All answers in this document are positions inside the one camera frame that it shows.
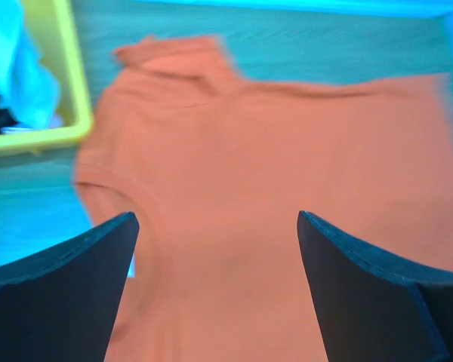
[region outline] light blue cloth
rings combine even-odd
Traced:
[[[35,129],[48,128],[60,99],[60,85],[40,58],[26,31],[20,2],[1,0],[0,108]]]

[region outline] t-shirt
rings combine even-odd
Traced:
[[[75,175],[95,222],[140,221],[107,362],[326,362],[300,210],[453,270],[442,76],[250,81],[208,36],[116,56]]]

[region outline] table surface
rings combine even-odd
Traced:
[[[129,0],[72,0],[72,6],[93,103],[119,71],[111,51],[151,33],[222,35],[236,65],[253,79],[348,84],[449,72],[453,93],[453,56],[442,19]],[[0,158],[0,265],[90,227],[71,186],[74,154],[63,149]]]

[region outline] orange t-shirt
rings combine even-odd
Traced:
[[[210,37],[116,55],[75,175],[95,222],[140,220],[107,362],[326,362],[299,210],[453,270],[439,76],[249,81]]]

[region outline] yellow plastic basket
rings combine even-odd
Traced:
[[[92,127],[91,104],[69,0],[22,0],[26,26],[61,86],[57,113],[65,127],[0,135],[0,156],[71,146]]]

